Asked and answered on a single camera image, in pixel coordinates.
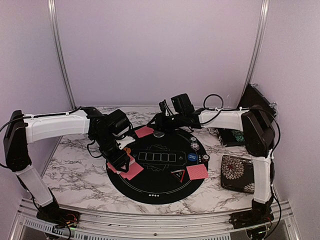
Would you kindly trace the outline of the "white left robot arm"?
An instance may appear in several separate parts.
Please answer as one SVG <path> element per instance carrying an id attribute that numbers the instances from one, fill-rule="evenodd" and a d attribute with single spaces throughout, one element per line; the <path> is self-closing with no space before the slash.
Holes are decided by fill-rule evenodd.
<path id="1" fill-rule="evenodd" d="M 117 171 L 126 173 L 130 167 L 125 147 L 135 139 L 122 133 L 131 128 L 131 123 L 119 109 L 110 114 L 103 114 L 92 106 L 47 114 L 24 114 L 16 110 L 3 128 L 6 130 L 5 168 L 16 175 L 53 223 L 63 219 L 63 211 L 33 163 L 30 148 L 43 147 L 50 140 L 64 136 L 86 135 L 98 145 L 100 156 Z"/>

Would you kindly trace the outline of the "red card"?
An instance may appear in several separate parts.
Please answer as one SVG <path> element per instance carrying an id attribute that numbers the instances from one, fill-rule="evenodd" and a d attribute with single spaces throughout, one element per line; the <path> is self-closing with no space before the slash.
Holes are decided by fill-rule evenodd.
<path id="1" fill-rule="evenodd" d="M 207 168 L 206 168 L 206 166 L 204 164 L 193 165 L 192 166 L 192 171 L 194 173 L 196 173 L 197 175 L 199 175 L 199 174 L 203 174 L 204 175 L 205 173 L 208 172 L 208 170 L 207 170 Z"/>
<path id="2" fill-rule="evenodd" d="M 136 162 L 129 166 L 129 171 L 137 171 L 138 174 L 143 170 L 144 168 Z"/>
<path id="3" fill-rule="evenodd" d="M 143 126 L 134 131 L 138 138 L 143 138 L 145 136 L 151 135 L 154 133 L 154 129 L 148 126 Z"/>
<path id="4" fill-rule="evenodd" d="M 209 177 L 208 171 L 204 165 L 188 166 L 187 172 L 190 180 L 206 179 Z"/>
<path id="5" fill-rule="evenodd" d="M 120 176 L 124 179 L 127 179 L 127 180 L 131 180 L 133 179 L 139 172 L 137 171 L 128 171 L 128 172 L 121 172 L 120 173 Z"/>
<path id="6" fill-rule="evenodd" d="M 142 129 L 142 133 L 144 135 L 150 135 L 150 134 L 153 134 L 154 133 L 154 129 L 151 128 L 151 127 L 148 127 L 148 126 L 144 126 Z"/>

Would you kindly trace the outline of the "red triangle all-in marker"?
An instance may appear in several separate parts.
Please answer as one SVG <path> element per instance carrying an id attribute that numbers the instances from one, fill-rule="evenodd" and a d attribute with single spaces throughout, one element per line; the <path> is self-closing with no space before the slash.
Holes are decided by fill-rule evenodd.
<path id="1" fill-rule="evenodd" d="M 174 170 L 170 172 L 180 183 L 184 181 L 186 170 L 185 169 L 179 169 Z"/>

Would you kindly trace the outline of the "red chip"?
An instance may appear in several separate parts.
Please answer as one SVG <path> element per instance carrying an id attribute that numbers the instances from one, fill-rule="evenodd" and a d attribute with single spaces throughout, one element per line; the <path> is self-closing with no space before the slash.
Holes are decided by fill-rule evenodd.
<path id="1" fill-rule="evenodd" d="M 210 160 L 210 156 L 207 154 L 202 155 L 201 157 L 202 162 L 206 163 Z"/>

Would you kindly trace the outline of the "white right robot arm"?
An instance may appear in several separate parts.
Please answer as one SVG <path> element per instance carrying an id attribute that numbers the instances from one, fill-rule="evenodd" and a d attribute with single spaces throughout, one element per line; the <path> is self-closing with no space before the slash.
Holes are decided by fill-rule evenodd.
<path id="1" fill-rule="evenodd" d="M 160 103 L 158 112 L 147 123 L 147 126 L 158 132 L 172 132 L 181 127 L 193 129 L 229 129 L 243 133 L 244 147 L 253 160 L 255 189 L 252 205 L 247 219 L 258 224 L 267 216 L 264 205 L 273 202 L 271 164 L 274 156 L 276 133 L 274 116 L 259 104 L 249 107 L 225 108 L 202 107 L 195 109 L 188 94 L 183 93 L 171 98 L 175 113 L 166 110 L 165 103 Z"/>

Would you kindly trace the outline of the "grey chip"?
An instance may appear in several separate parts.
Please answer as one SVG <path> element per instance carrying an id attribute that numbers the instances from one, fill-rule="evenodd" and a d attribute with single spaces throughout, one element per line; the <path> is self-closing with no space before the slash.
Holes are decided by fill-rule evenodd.
<path id="1" fill-rule="evenodd" d="M 191 144 L 191 148 L 194 151 L 198 151 L 200 149 L 200 145 L 198 143 L 194 142 L 194 143 Z"/>

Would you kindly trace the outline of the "green chip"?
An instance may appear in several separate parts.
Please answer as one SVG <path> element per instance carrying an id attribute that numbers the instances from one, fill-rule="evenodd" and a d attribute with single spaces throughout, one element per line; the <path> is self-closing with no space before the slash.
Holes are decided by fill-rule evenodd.
<path id="1" fill-rule="evenodd" d="M 190 138 L 190 141 L 191 141 L 191 142 L 197 142 L 198 140 L 197 140 L 196 137 L 192 136 L 192 137 Z"/>

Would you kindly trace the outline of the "black dealer button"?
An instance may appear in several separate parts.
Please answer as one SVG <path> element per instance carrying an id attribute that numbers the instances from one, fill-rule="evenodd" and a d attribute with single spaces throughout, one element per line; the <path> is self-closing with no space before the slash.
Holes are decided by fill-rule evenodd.
<path id="1" fill-rule="evenodd" d="M 153 132 L 153 135 L 154 135 L 154 137 L 156 137 L 156 138 L 162 138 L 162 137 L 165 135 L 165 133 L 162 132 L 162 131 L 154 131 L 154 132 Z"/>

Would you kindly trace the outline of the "blue small blind button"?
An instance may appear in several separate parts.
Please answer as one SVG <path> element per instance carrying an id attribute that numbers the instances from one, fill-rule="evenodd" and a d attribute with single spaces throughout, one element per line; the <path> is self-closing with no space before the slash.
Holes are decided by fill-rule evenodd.
<path id="1" fill-rule="evenodd" d="M 190 153 L 188 154 L 187 156 L 187 159 L 192 162 L 193 165 L 196 165 L 198 164 L 198 155 L 197 154 L 194 154 L 194 153 Z"/>

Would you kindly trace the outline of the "red playing card deck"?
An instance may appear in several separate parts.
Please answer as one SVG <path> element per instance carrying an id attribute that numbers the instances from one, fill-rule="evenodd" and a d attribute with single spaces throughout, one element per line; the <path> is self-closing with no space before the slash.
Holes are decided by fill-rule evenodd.
<path id="1" fill-rule="evenodd" d="M 118 157 L 116 160 L 107 161 L 106 166 L 114 172 L 127 173 L 129 171 L 130 165 L 135 162 L 135 159 L 126 152 Z"/>

